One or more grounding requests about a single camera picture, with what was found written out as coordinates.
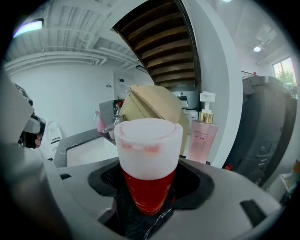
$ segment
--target cup lid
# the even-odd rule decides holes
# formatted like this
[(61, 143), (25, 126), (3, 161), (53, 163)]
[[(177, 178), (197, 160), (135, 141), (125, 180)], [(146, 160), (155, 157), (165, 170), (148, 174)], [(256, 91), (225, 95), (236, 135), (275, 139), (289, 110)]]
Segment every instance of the cup lid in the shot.
[(121, 126), (124, 138), (139, 141), (159, 141), (176, 130), (176, 125), (163, 119), (136, 119), (124, 122)]

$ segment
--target wooden staircase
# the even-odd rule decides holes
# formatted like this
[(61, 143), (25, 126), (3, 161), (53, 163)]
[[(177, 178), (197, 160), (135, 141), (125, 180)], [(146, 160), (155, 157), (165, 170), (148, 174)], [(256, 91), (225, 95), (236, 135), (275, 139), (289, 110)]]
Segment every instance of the wooden staircase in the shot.
[(195, 38), (180, 0), (148, 0), (115, 26), (156, 85), (194, 85), (201, 91)]

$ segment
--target pink spray bottle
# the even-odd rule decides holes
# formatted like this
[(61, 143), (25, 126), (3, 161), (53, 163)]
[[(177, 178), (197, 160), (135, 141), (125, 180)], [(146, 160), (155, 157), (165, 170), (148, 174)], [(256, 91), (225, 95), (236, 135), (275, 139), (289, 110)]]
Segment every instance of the pink spray bottle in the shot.
[(96, 116), (98, 116), (98, 120), (97, 120), (97, 131), (99, 133), (102, 133), (102, 129), (106, 127), (105, 123), (103, 122), (103, 120), (101, 119), (101, 113), (99, 111), (95, 111), (95, 118), (94, 120), (96, 119)]

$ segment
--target plastic cup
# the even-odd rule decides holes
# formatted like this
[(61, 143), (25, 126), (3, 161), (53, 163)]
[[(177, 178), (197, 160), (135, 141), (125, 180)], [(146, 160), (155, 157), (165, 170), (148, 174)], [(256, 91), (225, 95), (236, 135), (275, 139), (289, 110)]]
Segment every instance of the plastic cup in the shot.
[(114, 130), (123, 175), (139, 211), (159, 212), (178, 164), (183, 129), (163, 119), (137, 119)]

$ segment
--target black cup holder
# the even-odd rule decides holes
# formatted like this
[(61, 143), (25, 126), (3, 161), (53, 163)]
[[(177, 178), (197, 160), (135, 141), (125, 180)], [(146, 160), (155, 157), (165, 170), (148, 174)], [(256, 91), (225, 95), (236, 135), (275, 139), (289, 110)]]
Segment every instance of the black cup holder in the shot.
[(88, 182), (100, 195), (114, 197), (112, 209), (102, 215), (99, 222), (132, 240), (148, 239), (172, 216), (174, 210), (199, 208), (214, 189), (210, 176), (179, 160), (161, 211), (154, 216), (145, 216), (139, 212), (130, 195), (119, 161), (93, 171)]

